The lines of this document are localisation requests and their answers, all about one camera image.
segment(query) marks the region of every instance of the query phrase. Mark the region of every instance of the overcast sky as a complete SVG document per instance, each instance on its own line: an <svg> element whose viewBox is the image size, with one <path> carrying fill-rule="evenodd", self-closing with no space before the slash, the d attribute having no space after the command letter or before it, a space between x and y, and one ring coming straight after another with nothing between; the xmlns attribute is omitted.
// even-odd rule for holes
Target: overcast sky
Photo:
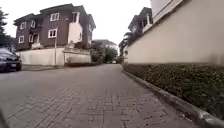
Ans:
<svg viewBox="0 0 224 128"><path fill-rule="evenodd" d="M119 44L135 14L143 7L150 7L150 0L1 0L2 10L9 13L7 34L15 37L13 21L29 13L37 14L41 9L72 3L84 5L96 23L93 39L109 39Z"/></svg>

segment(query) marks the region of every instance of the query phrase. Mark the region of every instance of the road edge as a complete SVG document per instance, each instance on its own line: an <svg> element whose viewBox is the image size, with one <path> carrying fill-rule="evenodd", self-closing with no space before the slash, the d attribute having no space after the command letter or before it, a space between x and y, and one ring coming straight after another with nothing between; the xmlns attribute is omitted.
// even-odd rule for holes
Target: road edge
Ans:
<svg viewBox="0 0 224 128"><path fill-rule="evenodd" d="M208 112L199 109L198 107L158 88L126 71L122 71L129 78L138 84L150 89L156 96L161 98L168 105L183 113L187 118L202 128L224 128L224 121L212 116Z"/></svg>

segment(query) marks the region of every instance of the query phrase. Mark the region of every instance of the street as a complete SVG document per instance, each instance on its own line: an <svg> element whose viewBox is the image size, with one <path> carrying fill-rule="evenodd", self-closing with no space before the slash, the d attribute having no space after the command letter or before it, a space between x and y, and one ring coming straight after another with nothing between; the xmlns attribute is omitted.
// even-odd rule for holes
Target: street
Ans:
<svg viewBox="0 0 224 128"><path fill-rule="evenodd" d="M120 65L0 74L10 128L194 128Z"/></svg>

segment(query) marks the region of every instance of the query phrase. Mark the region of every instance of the hedge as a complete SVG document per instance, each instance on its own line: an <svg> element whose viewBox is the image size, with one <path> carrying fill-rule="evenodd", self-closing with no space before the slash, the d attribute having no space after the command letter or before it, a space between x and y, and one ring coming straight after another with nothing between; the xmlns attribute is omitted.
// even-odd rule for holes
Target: hedge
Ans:
<svg viewBox="0 0 224 128"><path fill-rule="evenodd" d="M124 70L224 119L224 67L208 64L124 65Z"/></svg>

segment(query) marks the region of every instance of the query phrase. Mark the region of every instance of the dark car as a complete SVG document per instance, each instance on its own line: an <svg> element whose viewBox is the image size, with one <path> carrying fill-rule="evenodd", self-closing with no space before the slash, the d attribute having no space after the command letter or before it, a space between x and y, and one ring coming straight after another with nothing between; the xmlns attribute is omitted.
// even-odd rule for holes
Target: dark car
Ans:
<svg viewBox="0 0 224 128"><path fill-rule="evenodd" d="M9 51L7 48L0 48L0 71L15 69L20 71L22 68L20 57Z"/></svg>

